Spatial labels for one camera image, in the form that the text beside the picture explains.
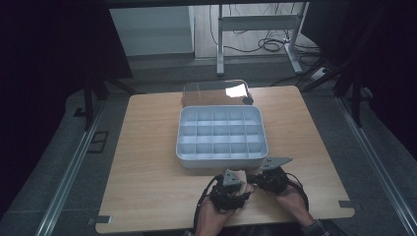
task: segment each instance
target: human hand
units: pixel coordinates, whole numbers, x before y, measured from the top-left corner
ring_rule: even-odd
[[[215,236],[217,235],[227,220],[236,210],[231,209],[219,212],[209,198],[205,198],[202,203],[199,221],[197,223],[196,236]]]
[[[307,211],[303,198],[294,187],[288,185],[279,195],[272,192],[268,192],[268,194],[274,196],[282,209],[297,219],[303,228],[315,222],[313,216]]]

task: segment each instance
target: wall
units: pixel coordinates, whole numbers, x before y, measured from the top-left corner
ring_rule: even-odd
[[[194,52],[193,8],[111,9],[126,56]]]

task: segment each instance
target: metal frame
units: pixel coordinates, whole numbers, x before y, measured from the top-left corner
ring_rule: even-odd
[[[302,74],[300,63],[294,54],[294,44],[300,31],[307,3],[297,15],[223,17],[222,5],[218,5],[217,75],[224,75],[223,32],[233,30],[293,30],[284,48],[295,74]]]

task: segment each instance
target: tray compartment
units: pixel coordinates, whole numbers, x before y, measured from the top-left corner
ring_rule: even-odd
[[[181,111],[177,155],[184,167],[258,167],[267,153],[261,111],[255,106],[189,106]]]

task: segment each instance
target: table surface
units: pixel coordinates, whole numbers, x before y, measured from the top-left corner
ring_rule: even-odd
[[[349,198],[296,87],[250,88],[260,108],[268,156],[290,156],[283,169],[303,183],[314,218],[351,217],[340,207]],[[113,159],[99,215],[99,233],[191,228],[197,200],[221,169],[185,169],[175,148],[182,92],[134,95]],[[288,222],[264,191],[257,189],[227,225]]]

